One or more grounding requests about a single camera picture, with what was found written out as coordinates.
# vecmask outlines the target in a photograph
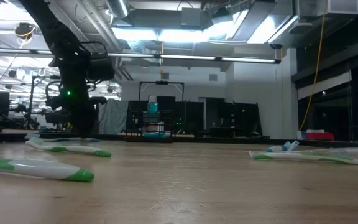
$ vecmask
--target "ceiling duct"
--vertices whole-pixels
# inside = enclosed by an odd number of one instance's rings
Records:
[[[145,52],[145,46],[144,46],[143,41],[135,40],[135,41],[127,41],[127,43],[133,52],[136,52],[136,53],[144,53]]]
[[[131,11],[127,0],[107,0],[107,6],[115,18],[124,18]]]
[[[261,25],[270,14],[275,5],[275,0],[256,0],[232,39],[249,40],[256,29],[258,29],[259,25]]]
[[[297,10],[300,18],[322,16],[326,0],[298,0]],[[328,0],[327,14],[358,15],[358,0]]]
[[[148,29],[191,29],[204,30],[213,25],[211,17],[206,12],[197,9],[182,11],[136,9],[126,18],[126,21],[115,20],[113,27],[135,27]]]

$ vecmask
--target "metal frame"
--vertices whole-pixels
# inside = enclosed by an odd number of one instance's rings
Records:
[[[30,105],[29,105],[29,112],[27,112],[27,114],[29,115],[29,119],[31,119],[31,114],[32,114],[32,99],[34,97],[34,88],[36,87],[35,85],[35,79],[37,78],[50,78],[52,76],[39,76],[39,75],[35,75],[32,77],[32,81],[31,81],[31,91],[30,91]],[[27,129],[30,129],[30,122],[27,122]]]
[[[162,84],[158,84],[158,81],[152,82],[152,81],[140,81],[139,82],[139,101],[140,101],[140,94],[142,93],[142,84],[143,83],[154,83],[156,85],[162,85]],[[185,83],[183,82],[167,82],[168,85],[169,84],[179,84],[181,85],[181,101],[184,102],[185,99]]]

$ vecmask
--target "ceiling light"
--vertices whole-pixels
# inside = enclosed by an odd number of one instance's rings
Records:
[[[114,35],[118,39],[137,41],[137,40],[157,40],[157,35],[151,29],[123,29],[112,28]]]
[[[161,55],[161,58],[193,59],[193,60],[215,60],[215,57],[209,57],[209,56],[192,56],[192,55]]]
[[[266,19],[258,26],[254,34],[247,41],[248,44],[263,44],[274,34],[275,23],[271,16],[267,16]]]
[[[234,58],[234,57],[222,57],[224,62],[251,62],[251,63],[275,63],[274,59],[259,59],[259,58]]]
[[[38,54],[52,54],[52,52],[50,50],[38,50],[37,51]]]
[[[198,43],[207,41],[208,37],[200,30],[163,30],[158,39],[165,42]]]
[[[25,49],[0,49],[0,53],[29,54],[30,50],[25,50]]]
[[[247,14],[248,14],[248,9],[246,9],[242,12],[237,12],[233,15],[234,24],[230,28],[229,32],[227,32],[226,38],[225,38],[226,40],[232,39],[234,37],[237,30],[239,30],[239,28],[242,24],[242,21],[244,21],[244,19],[246,18]]]
[[[271,37],[267,42],[271,43],[273,42],[275,39],[277,39],[277,37],[279,37],[280,35],[282,35],[284,33],[284,31],[286,31],[296,20],[298,19],[298,16],[294,16],[289,22],[287,22],[285,24],[285,26],[283,26],[278,32],[276,32],[273,37]]]
[[[111,57],[154,58],[152,54],[108,53]]]

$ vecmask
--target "desk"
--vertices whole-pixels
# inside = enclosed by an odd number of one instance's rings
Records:
[[[93,145],[112,158],[0,144],[0,157],[95,174],[92,183],[0,174],[0,223],[358,223],[358,166],[249,159],[248,150],[266,145]]]

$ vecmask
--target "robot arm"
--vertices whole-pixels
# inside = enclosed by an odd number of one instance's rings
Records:
[[[60,95],[54,106],[62,106],[71,113],[71,123],[81,136],[92,130],[97,117],[93,102],[89,99],[87,80],[114,78],[112,62],[103,53],[91,53],[75,34],[61,23],[44,0],[20,0],[40,27],[44,39],[54,55],[50,66],[58,67],[61,76]]]

